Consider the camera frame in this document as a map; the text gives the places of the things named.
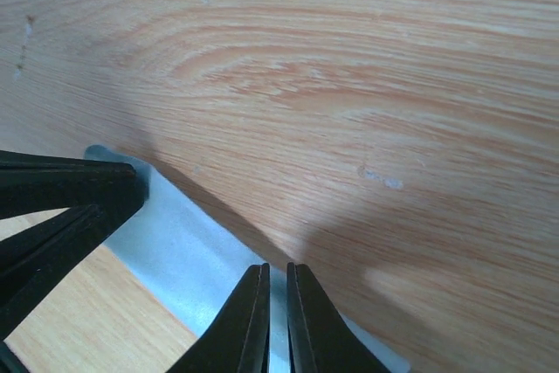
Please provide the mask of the light blue cleaning cloth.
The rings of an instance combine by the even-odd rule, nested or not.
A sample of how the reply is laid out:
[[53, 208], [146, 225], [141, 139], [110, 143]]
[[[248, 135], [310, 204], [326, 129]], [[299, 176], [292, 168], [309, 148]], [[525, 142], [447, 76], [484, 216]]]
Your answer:
[[[152, 165], [100, 145], [89, 160], [133, 166], [147, 187], [143, 206], [107, 239], [107, 246], [197, 340], [251, 265], [266, 262], [208, 216]], [[287, 327], [286, 269], [270, 266], [270, 348], [267, 372], [292, 372]], [[406, 372], [401, 356], [342, 316], [350, 331], [388, 369]]]

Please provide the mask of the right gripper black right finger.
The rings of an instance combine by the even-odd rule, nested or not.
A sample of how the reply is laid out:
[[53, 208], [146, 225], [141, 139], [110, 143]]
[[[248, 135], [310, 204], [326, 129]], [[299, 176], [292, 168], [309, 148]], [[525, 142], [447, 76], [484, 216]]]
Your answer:
[[387, 372], [353, 334], [309, 266], [286, 267], [292, 372]]

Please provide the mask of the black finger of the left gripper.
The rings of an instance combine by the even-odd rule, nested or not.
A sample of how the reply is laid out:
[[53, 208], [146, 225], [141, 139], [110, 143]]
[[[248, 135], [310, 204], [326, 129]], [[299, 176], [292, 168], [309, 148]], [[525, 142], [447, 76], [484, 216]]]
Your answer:
[[1, 338], [5, 339], [141, 203], [89, 204], [1, 241]]
[[89, 204], [138, 210], [147, 187], [132, 165], [1, 152], [1, 218]]

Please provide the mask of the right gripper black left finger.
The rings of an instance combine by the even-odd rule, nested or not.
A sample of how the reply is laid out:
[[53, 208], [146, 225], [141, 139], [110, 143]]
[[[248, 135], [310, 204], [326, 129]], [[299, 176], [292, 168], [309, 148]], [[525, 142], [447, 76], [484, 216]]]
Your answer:
[[270, 266], [251, 265], [203, 335], [170, 372], [267, 372]]

